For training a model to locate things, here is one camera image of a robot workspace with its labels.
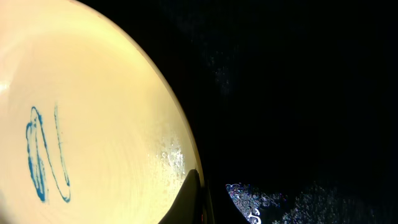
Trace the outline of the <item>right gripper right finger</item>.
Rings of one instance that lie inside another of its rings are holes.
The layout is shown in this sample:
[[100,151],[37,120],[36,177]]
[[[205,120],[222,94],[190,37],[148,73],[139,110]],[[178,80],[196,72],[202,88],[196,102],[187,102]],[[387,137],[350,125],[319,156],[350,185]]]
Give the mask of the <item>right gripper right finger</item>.
[[207,182],[203,189],[203,222],[207,224],[248,224],[225,186]]

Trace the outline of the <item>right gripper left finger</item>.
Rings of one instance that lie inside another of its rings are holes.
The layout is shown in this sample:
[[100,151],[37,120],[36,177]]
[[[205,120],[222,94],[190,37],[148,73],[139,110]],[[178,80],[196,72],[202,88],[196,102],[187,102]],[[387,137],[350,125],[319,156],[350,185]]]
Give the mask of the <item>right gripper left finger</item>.
[[192,169],[159,224],[201,224],[201,210],[200,178],[197,170]]

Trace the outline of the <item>yellow plate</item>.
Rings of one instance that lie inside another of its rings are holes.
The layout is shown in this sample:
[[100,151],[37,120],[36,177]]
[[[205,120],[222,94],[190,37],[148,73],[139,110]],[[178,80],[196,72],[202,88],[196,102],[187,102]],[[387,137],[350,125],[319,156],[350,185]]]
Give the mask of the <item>yellow plate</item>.
[[190,170],[148,55],[78,1],[1,2],[1,222],[159,223]]

